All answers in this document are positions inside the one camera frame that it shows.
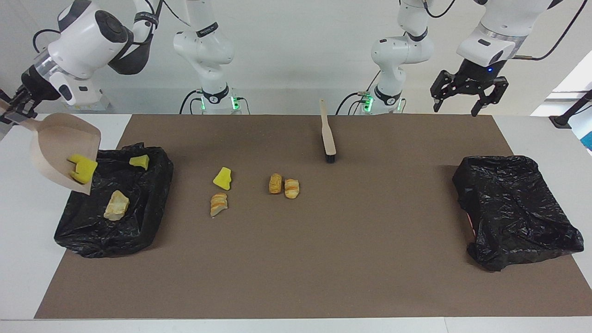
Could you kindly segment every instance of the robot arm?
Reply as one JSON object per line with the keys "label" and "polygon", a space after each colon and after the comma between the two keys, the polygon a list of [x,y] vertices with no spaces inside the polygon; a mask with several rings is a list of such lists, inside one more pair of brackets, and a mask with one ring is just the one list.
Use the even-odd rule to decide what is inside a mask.
{"label": "robot arm", "polygon": [[211,0],[186,0],[191,27],[194,31],[178,32],[173,39],[175,51],[193,66],[204,94],[202,109],[209,113],[237,110],[232,89],[222,65],[234,59],[234,47],[219,30]]}
{"label": "robot arm", "polygon": [[134,0],[137,14],[132,32],[92,1],[75,0],[58,16],[60,38],[23,73],[22,86],[4,117],[10,119],[13,111],[34,117],[36,105],[60,97],[70,105],[99,101],[102,93],[91,77],[107,65],[125,75],[140,72],[148,61],[158,24],[152,4],[155,1]]}
{"label": "robot arm", "polygon": [[[441,71],[430,92],[434,111],[445,99],[456,94],[479,95],[471,114],[499,103],[508,87],[498,76],[506,61],[512,59],[532,32],[535,21],[548,8],[562,0],[474,0],[486,7],[485,15],[471,35],[456,51],[464,58],[456,74]],[[485,90],[494,87],[488,95]]]}
{"label": "robot arm", "polygon": [[[428,0],[428,7],[433,0]],[[429,60],[434,45],[427,36],[429,16],[422,0],[402,0],[397,21],[405,34],[378,40],[372,46],[372,60],[380,67],[379,83],[371,87],[364,114],[392,113],[403,91],[406,74],[401,65]]]}

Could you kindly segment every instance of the green indicator light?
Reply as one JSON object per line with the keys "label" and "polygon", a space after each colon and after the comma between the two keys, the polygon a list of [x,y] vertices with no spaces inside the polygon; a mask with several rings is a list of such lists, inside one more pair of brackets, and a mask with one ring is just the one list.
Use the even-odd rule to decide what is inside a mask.
{"label": "green indicator light", "polygon": [[364,112],[370,113],[372,110],[372,103],[374,103],[374,98],[372,96],[368,96],[368,99],[364,103]]}
{"label": "green indicator light", "polygon": [[232,107],[233,107],[233,109],[235,109],[235,110],[240,109],[240,104],[236,101],[236,98],[234,98],[234,97],[230,97],[230,98],[232,99]]}

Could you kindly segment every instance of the cardboard dustpan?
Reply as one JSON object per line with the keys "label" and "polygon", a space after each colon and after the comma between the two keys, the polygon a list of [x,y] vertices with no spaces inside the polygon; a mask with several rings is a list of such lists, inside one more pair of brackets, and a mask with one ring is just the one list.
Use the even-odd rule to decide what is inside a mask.
{"label": "cardboard dustpan", "polygon": [[101,131],[65,113],[51,114],[42,121],[27,119],[19,125],[33,132],[31,161],[44,177],[72,191],[91,193],[92,182],[80,184],[70,176],[76,165],[67,159],[80,154],[96,160]]}

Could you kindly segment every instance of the black cable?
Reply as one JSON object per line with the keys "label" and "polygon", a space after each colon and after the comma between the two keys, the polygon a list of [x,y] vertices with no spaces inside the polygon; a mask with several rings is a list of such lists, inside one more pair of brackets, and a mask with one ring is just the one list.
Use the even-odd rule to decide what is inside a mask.
{"label": "black cable", "polygon": [[189,113],[193,114],[193,102],[195,101],[200,101],[201,102],[201,98],[194,98],[193,100],[191,100],[189,102]]}
{"label": "black cable", "polygon": [[247,104],[247,112],[251,114],[251,108],[249,107],[249,101],[245,98],[244,102]]}
{"label": "black cable", "polygon": [[37,37],[39,37],[40,34],[42,33],[57,33],[57,34],[61,34],[61,32],[57,31],[57,30],[53,30],[53,29],[41,29],[38,32],[35,33],[35,35],[33,35],[33,48],[35,49],[35,52],[37,53],[41,53],[39,52],[39,49],[37,48]]}
{"label": "black cable", "polygon": [[132,45],[142,46],[142,45],[150,44],[152,42],[152,37],[154,36],[154,28],[155,27],[158,29],[158,25],[156,25],[156,24],[152,24],[150,26],[150,32],[148,33],[148,37],[146,37],[145,41],[135,41],[132,43]]}
{"label": "black cable", "polygon": [[574,113],[574,116],[575,116],[576,114],[580,114],[580,113],[584,112],[585,110],[588,110],[588,109],[589,109],[589,108],[591,108],[591,107],[592,107],[592,105],[590,105],[590,106],[588,106],[587,108],[584,108],[584,109],[582,109],[582,110],[580,110],[580,111],[578,111],[578,112]]}
{"label": "black cable", "polygon": [[378,71],[378,73],[376,73],[376,76],[374,77],[374,79],[372,79],[372,82],[370,82],[370,85],[368,85],[368,89],[366,89],[366,91],[370,91],[370,88],[374,84],[374,81],[376,81],[376,79],[378,78],[378,75],[380,75],[380,71]]}
{"label": "black cable", "polygon": [[153,14],[153,15],[154,15],[154,14],[156,14],[156,13],[154,12],[154,7],[153,7],[153,6],[152,6],[152,4],[150,3],[150,1],[149,1],[149,0],[144,0],[144,1],[146,1],[146,3],[148,4],[148,7],[150,7],[150,10],[151,10],[152,14]]}
{"label": "black cable", "polygon": [[[355,109],[353,109],[353,114],[352,114],[352,107],[356,103],[358,103],[358,106]],[[356,110],[358,109],[358,107],[360,106],[361,103],[362,103],[362,100],[353,102],[352,105],[349,106],[348,116],[351,116],[351,115],[355,116]]]}
{"label": "black cable", "polygon": [[162,2],[163,2],[163,0],[160,0],[158,2],[158,6],[156,6],[156,13],[155,13],[155,15],[156,15],[156,17],[158,19],[160,19],[160,13],[162,13]]}
{"label": "black cable", "polygon": [[251,109],[249,108],[249,101],[245,97],[237,97],[237,101],[244,101],[247,104],[247,112],[251,114]]}
{"label": "black cable", "polygon": [[401,109],[401,113],[403,113],[403,111],[405,111],[405,108],[407,107],[407,100],[405,98],[403,98],[402,101],[405,101],[405,104],[403,104],[403,108]]}
{"label": "black cable", "polygon": [[553,51],[555,51],[555,49],[559,46],[559,44],[561,43],[561,41],[563,41],[563,38],[567,35],[567,32],[569,32],[569,30],[571,29],[571,26],[574,25],[575,21],[578,19],[578,17],[580,16],[580,14],[582,13],[582,11],[584,10],[584,7],[586,7],[586,3],[587,2],[588,2],[588,0],[582,1],[582,6],[580,6],[580,9],[578,9],[578,12],[575,13],[575,15],[574,15],[574,18],[571,19],[570,24],[567,26],[567,28],[565,29],[565,31],[561,34],[561,37],[559,37],[559,39],[557,40],[557,43],[555,43],[555,45],[553,45],[553,47],[551,48],[551,50],[549,50],[549,52],[547,52],[547,54],[545,54],[542,57],[538,57],[538,58],[535,58],[533,56],[515,56],[512,59],[540,61],[540,60],[544,60],[545,58],[547,58],[548,56],[550,56],[551,53],[553,53]]}
{"label": "black cable", "polygon": [[341,101],[341,104],[339,104],[339,107],[337,108],[337,112],[335,112],[335,116],[339,114],[339,110],[341,110],[341,107],[342,107],[342,106],[345,104],[345,102],[346,102],[348,99],[350,99],[350,98],[352,98],[352,97],[354,97],[354,96],[357,96],[357,95],[358,95],[358,93],[357,93],[357,92],[353,92],[353,93],[351,93],[351,94],[347,95],[347,96],[346,96],[346,97],[343,99],[343,101]]}
{"label": "black cable", "polygon": [[434,15],[430,12],[430,8],[427,7],[427,0],[422,0],[422,1],[423,1],[423,8],[426,9],[427,14],[432,18],[440,18],[440,17],[446,15],[446,13],[452,8],[452,5],[454,5],[454,3],[456,2],[456,0],[452,0],[450,5],[448,5],[448,8],[443,13],[441,13],[440,15]]}
{"label": "black cable", "polygon": [[185,96],[185,99],[183,100],[183,103],[181,103],[181,108],[179,109],[179,114],[183,114],[183,108],[185,107],[185,103],[187,103],[187,100],[189,99],[189,97],[193,94],[200,94],[201,91],[200,90],[192,90],[189,94],[187,94],[187,96]]}
{"label": "black cable", "polygon": [[179,21],[183,22],[183,23],[184,23],[185,25],[187,25],[188,27],[190,27],[190,26],[191,26],[189,23],[187,23],[187,22],[183,21],[183,19],[182,19],[182,18],[180,18],[180,17],[179,17],[179,15],[177,15],[177,14],[176,14],[176,13],[173,11],[173,9],[171,9],[171,8],[170,8],[169,4],[167,4],[167,3],[166,3],[166,1],[165,1],[165,0],[161,0],[161,1],[162,1],[162,2],[165,4],[165,6],[166,6],[167,8],[169,8],[169,11],[170,11],[170,13],[171,13],[171,14],[173,14],[173,16],[175,16],[175,17],[177,18],[177,20],[179,20]]}

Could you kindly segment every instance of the black plastic bag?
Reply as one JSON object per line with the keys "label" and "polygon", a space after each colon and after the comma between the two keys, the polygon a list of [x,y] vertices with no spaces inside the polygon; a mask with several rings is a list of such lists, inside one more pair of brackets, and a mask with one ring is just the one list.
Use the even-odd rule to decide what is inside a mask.
{"label": "black plastic bag", "polygon": [[475,232],[467,252],[486,269],[501,271],[584,250],[580,231],[570,224],[532,159],[467,157],[452,181]]}
{"label": "black plastic bag", "polygon": [[[131,166],[148,155],[148,170]],[[57,226],[55,241],[86,258],[133,254],[152,244],[164,214],[173,163],[162,148],[144,143],[120,151],[99,151],[91,195],[72,192]],[[130,199],[126,215],[112,222],[103,217],[111,195],[120,190]]]}

